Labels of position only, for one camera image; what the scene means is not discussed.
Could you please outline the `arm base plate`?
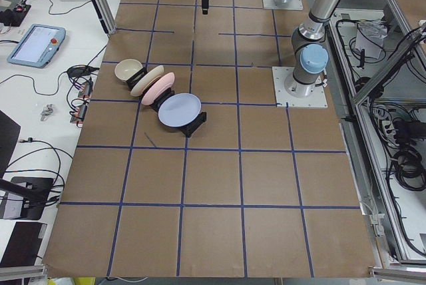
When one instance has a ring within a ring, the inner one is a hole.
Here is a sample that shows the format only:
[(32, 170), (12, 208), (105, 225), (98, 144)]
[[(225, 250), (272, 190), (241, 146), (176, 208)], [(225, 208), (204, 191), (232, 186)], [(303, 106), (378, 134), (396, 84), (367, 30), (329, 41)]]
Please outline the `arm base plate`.
[(262, 0), (263, 8), (288, 11), (302, 11), (302, 0)]
[(283, 108), (326, 109), (322, 79), (318, 75), (310, 85), (298, 83), (293, 76), (293, 67), (272, 67), (276, 105)]

